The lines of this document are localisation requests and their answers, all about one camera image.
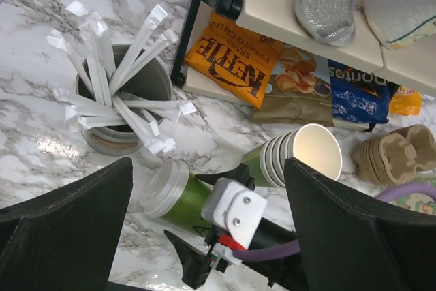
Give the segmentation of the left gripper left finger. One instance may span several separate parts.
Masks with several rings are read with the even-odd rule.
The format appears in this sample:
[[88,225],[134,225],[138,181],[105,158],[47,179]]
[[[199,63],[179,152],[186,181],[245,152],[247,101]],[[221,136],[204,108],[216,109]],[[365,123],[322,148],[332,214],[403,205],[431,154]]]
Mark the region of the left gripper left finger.
[[105,290],[133,188],[122,157],[1,209],[2,290]]

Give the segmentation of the green Fresh paper bag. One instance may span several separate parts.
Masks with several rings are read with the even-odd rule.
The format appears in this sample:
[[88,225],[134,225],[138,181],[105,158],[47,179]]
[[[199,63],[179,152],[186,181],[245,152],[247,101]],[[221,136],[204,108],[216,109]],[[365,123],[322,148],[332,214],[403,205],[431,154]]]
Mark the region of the green Fresh paper bag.
[[[412,182],[418,182],[435,187],[435,174],[421,174],[418,175]],[[391,204],[417,211],[419,213],[435,215],[435,201],[425,194],[409,194],[397,198]]]

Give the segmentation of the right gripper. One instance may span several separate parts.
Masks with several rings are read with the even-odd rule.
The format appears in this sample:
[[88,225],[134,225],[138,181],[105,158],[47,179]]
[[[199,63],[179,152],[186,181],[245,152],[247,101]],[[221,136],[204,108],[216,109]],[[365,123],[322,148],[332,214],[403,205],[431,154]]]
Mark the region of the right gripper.
[[[250,175],[249,167],[239,164],[227,172],[217,174],[196,174],[200,181],[215,186],[219,179],[235,180],[250,190],[255,189],[255,179]],[[211,258],[171,231],[164,230],[164,235],[173,244],[180,260],[183,274],[182,282],[197,290],[202,287],[211,271]],[[258,229],[248,248],[258,253],[262,260],[243,260],[243,264],[268,280],[268,285],[275,284],[284,288],[305,288],[307,278],[295,232],[287,230],[267,219],[261,219]]]

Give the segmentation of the stack of green paper cups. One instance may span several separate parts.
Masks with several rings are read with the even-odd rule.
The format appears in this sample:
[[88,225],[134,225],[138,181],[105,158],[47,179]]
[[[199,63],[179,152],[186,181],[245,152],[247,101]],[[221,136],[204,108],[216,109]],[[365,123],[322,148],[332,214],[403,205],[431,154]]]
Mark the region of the stack of green paper cups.
[[326,127],[310,123],[270,139],[244,154],[240,162],[249,167],[260,187],[285,188],[284,165],[295,157],[336,181],[342,171],[341,148]]

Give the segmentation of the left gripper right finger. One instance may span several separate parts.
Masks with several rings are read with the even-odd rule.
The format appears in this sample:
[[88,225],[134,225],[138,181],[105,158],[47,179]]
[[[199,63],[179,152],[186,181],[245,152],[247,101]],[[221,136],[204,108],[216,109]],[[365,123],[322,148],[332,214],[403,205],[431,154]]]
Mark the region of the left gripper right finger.
[[435,216],[377,200],[294,157],[284,176],[310,290],[435,289]]

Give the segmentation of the single green paper cup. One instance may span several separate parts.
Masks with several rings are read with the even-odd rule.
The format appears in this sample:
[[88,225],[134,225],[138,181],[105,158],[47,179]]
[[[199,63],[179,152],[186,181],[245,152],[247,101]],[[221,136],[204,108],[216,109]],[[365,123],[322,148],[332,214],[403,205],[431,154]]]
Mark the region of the single green paper cup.
[[210,193],[185,163],[170,160],[146,182],[140,205],[151,219],[206,237],[211,223],[202,218],[201,210]]

